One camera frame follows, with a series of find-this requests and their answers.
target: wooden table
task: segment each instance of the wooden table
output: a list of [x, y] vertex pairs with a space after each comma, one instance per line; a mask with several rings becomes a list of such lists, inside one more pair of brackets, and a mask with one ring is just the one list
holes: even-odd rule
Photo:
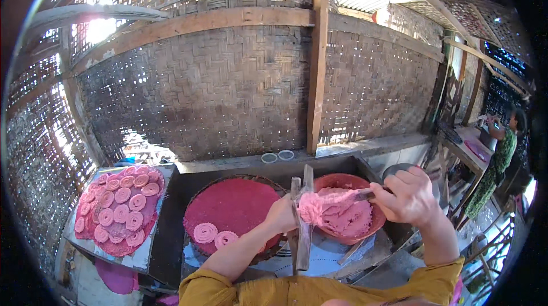
[[[494, 151], [490, 150], [488, 147], [483, 145], [483, 143], [480, 142], [480, 130], [476, 127], [461, 127], [456, 128], [455, 131], [459, 136], [462, 138], [461, 144], [455, 144], [454, 142], [448, 140], [445, 137], [440, 138], [440, 142], [443, 146], [445, 146], [449, 152], [453, 153], [457, 158], [459, 158], [462, 163], [464, 163], [471, 171], [476, 175], [476, 178], [472, 182], [470, 188], [468, 189], [468, 192], [464, 197], [462, 197], [462, 200], [460, 201], [459, 205], [453, 210], [449, 212], [450, 217], [453, 217], [456, 212], [464, 205], [466, 200], [470, 198], [474, 190], [476, 189], [476, 186], [480, 183], [479, 181], [483, 177], [483, 174], [487, 170], [487, 167], [489, 166], [489, 160], [491, 158], [491, 155], [494, 153]], [[474, 154], [465, 144], [465, 140], [474, 141], [475, 143], [479, 144], [483, 150], [489, 155], [489, 158], [487, 162], [483, 162], [476, 154]]]
[[[155, 166], [160, 172], [164, 175], [166, 181], [166, 196], [169, 194], [169, 182], [173, 177], [173, 174], [179, 174], [177, 167], [173, 164], [169, 165], [158, 165]], [[126, 167], [118, 168], [100, 168], [93, 178], [88, 180], [88, 183], [93, 179], [99, 177], [100, 174], [109, 172], [117, 173], [123, 170]], [[158, 205], [156, 210], [158, 212], [158, 217], [160, 217], [164, 201], [166, 198], [161, 198], [158, 200]], [[63, 237], [69, 241], [73, 246], [75, 246], [83, 255], [92, 255], [94, 257], [103, 259], [109, 263], [124, 265], [138, 273], [147, 275], [149, 273], [150, 261], [152, 259], [152, 247], [154, 243], [154, 237], [156, 234], [156, 229], [158, 228], [158, 221], [154, 224], [150, 234], [145, 239], [144, 243], [133, 252], [131, 255], [126, 255], [124, 257], [114, 257], [113, 255], [107, 254], [101, 248], [96, 246], [95, 242], [91, 239], [77, 239], [74, 235], [74, 222], [76, 221], [76, 209], [75, 207], [72, 210], [72, 213], [69, 215], [69, 218], [65, 224], [65, 229], [63, 230]]]

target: round woven tray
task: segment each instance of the round woven tray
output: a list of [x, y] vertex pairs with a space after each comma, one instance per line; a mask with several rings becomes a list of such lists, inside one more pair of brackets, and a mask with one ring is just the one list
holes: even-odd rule
[[[208, 189], [210, 186], [212, 185], [215, 185], [216, 183], [219, 183], [221, 181], [224, 181], [224, 180], [228, 180], [228, 179], [244, 179], [244, 180], [252, 180], [252, 181], [255, 181], [255, 182], [259, 182], [259, 183], [262, 183], [262, 184], [265, 184], [265, 185], [268, 185], [272, 188], [274, 188], [274, 191], [276, 191], [276, 193], [278, 193], [278, 195], [280, 197], [283, 197], [287, 192], [285, 191], [285, 189], [283, 187], [281, 187], [280, 185], [278, 185], [277, 183], [275, 183], [274, 181], [271, 181], [270, 179], [267, 179], [267, 178], [264, 178], [262, 176], [258, 176], [258, 175], [251, 175], [251, 174], [236, 174], [236, 175], [231, 175], [231, 176], [227, 176], [227, 177], [223, 177], [223, 178], [220, 178], [220, 179], [216, 179], [210, 183], [208, 183], [204, 188], [202, 188], [198, 193], [196, 193], [195, 196], [193, 196], [191, 199], [190, 199], [190, 202], [188, 203], [188, 205], [190, 205], [194, 199], [196, 198], [196, 196], [198, 196], [200, 193], [202, 193], [203, 191], [205, 191], [206, 189]], [[209, 254], [203, 252], [197, 245], [196, 243], [194, 243], [194, 241], [192, 240], [192, 237], [188, 236], [189, 240], [190, 240], [190, 243], [192, 243], [192, 247], [198, 251], [200, 254], [206, 256], [206, 257], [209, 257]], [[276, 255], [276, 253], [282, 248], [282, 246], [280, 245], [280, 242], [281, 241], [287, 241], [287, 238], [283, 235], [280, 236], [279, 240], [276, 242], [276, 244], [271, 247], [270, 249], [268, 250], [265, 250], [264, 252], [261, 252], [261, 253], [258, 253], [257, 255], [255, 255], [255, 257], [253, 258], [253, 260], [251, 260], [251, 263], [250, 265], [253, 265], [253, 264], [257, 264], [258, 262], [261, 262], [261, 261], [265, 261], [271, 257], [274, 257], [274, 255]]]

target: hand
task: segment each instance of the hand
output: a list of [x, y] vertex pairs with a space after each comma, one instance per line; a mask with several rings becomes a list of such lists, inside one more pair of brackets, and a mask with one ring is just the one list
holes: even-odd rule
[[371, 183], [375, 198], [372, 203], [379, 205], [386, 219], [396, 223], [409, 223], [421, 227], [429, 222], [440, 206], [432, 194], [432, 183], [428, 175], [418, 167], [407, 171], [397, 171], [384, 180], [394, 194], [384, 190], [377, 183]]
[[293, 201], [289, 194], [272, 204], [263, 223], [273, 231], [273, 235], [286, 233], [298, 227], [293, 214]]

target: small round container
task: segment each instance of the small round container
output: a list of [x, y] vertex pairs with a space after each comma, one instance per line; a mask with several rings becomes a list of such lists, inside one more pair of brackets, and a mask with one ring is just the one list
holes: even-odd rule
[[272, 164], [278, 161], [278, 155], [274, 154], [273, 152], [267, 152], [266, 154], [263, 154], [261, 156], [261, 161], [267, 165]]
[[[360, 188], [368, 188], [369, 182], [358, 176], [355, 176], [352, 174], [344, 174], [344, 173], [327, 174], [317, 179], [314, 179], [314, 190], [316, 190], [316, 193], [318, 193], [318, 191], [321, 190], [322, 188], [326, 188], [326, 187], [360, 189]], [[377, 232], [384, 225], [386, 221], [386, 216], [384, 215], [384, 213], [382, 212], [379, 206], [375, 204], [371, 204], [371, 207], [372, 207], [371, 227], [362, 236], [342, 237], [326, 228], [318, 227], [318, 229], [326, 237], [332, 238], [342, 244], [354, 245], [360, 242], [361, 240], [363, 240], [364, 238], [367, 238], [370, 235]]]
[[278, 157], [282, 161], [289, 161], [292, 160], [295, 157], [295, 153], [291, 150], [282, 150], [278, 153]]

